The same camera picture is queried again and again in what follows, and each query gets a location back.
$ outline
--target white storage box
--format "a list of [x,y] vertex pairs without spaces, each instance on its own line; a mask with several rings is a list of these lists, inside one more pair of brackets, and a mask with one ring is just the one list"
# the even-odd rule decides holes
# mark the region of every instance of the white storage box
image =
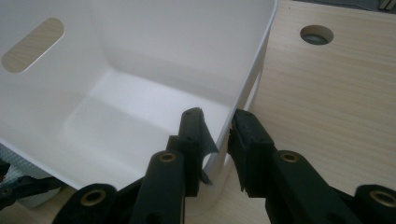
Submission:
[[276,0],[0,0],[0,142],[76,189],[122,189],[201,107],[221,148],[205,166],[214,186],[188,201],[204,211],[275,12]]

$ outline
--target light wood surface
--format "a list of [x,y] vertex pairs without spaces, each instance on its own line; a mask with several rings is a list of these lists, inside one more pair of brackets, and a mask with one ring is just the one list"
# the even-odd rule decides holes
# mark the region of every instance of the light wood surface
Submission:
[[[332,43],[300,38],[328,27]],[[278,149],[302,153],[349,194],[361,184],[396,189],[396,17],[280,1],[253,109]],[[51,223],[73,190],[35,209],[18,204],[0,223]],[[217,203],[186,223],[269,223],[264,200],[240,192],[235,169]]]

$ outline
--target black plastic part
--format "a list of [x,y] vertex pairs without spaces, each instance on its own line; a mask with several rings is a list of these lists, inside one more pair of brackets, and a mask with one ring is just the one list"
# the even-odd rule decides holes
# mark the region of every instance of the black plastic part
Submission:
[[151,157],[129,223],[184,223],[184,160],[167,150]]
[[117,192],[116,201],[107,215],[109,224],[123,224],[129,222],[134,211],[134,202],[136,202],[143,180],[144,177]]
[[265,210],[271,224],[292,224],[293,216],[277,189],[271,189],[265,200]]
[[272,174],[295,224],[361,223],[300,154],[278,151]]
[[92,184],[77,191],[58,213],[53,224],[93,224],[109,222],[117,191],[107,184]]
[[7,174],[9,166],[9,163],[0,160],[0,184],[3,181],[5,175]]
[[186,110],[180,122],[177,140],[169,138],[167,149],[181,152],[185,161],[186,196],[198,195],[200,180],[210,184],[202,171],[204,157],[209,153],[217,153],[218,149],[206,127],[204,113],[201,108]]
[[250,198],[268,195],[271,160],[276,152],[274,141],[250,112],[237,109],[233,116],[228,153],[235,162],[241,190]]
[[21,176],[11,186],[0,188],[0,211],[14,204],[18,199],[58,189],[64,183],[55,177],[35,179],[28,175]]
[[396,191],[378,185],[357,188],[354,198],[357,214],[364,223],[396,223]]

